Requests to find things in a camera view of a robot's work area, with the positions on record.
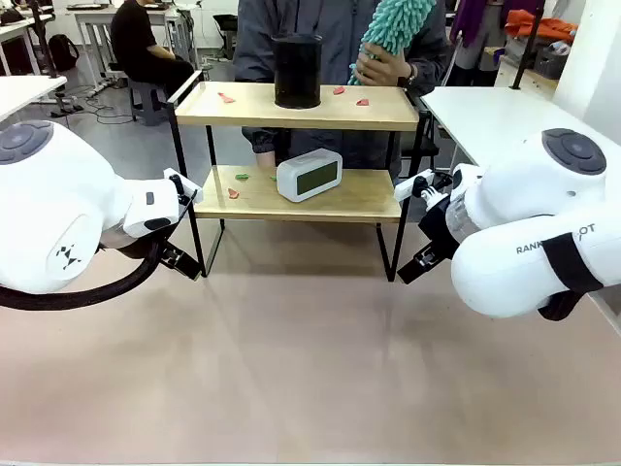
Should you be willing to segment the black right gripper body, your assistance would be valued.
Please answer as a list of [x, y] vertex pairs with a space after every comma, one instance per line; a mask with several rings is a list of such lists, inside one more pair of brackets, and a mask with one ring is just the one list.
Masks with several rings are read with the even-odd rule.
[[452, 258], [459, 247], [459, 243], [447, 226], [445, 215], [449, 204], [449, 197], [445, 195], [427, 210], [418, 223], [419, 229], [430, 240], [424, 251], [426, 254], [431, 253], [435, 258]]

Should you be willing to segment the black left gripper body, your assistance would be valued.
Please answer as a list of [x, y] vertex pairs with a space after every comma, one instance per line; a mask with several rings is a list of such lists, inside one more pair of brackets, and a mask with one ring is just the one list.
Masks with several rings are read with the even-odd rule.
[[133, 238], [123, 229], [123, 225], [108, 228], [102, 232], [99, 247], [118, 250], [127, 257], [160, 257], [168, 236], [168, 228], [151, 231], [140, 238]]

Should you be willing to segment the person's left hand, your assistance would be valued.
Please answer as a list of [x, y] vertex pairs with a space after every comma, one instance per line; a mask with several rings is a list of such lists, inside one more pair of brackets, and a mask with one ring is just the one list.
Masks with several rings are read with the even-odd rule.
[[353, 70], [359, 83], [368, 86], [400, 86], [417, 77], [414, 65], [406, 61], [404, 50], [392, 54], [383, 47], [365, 43]]

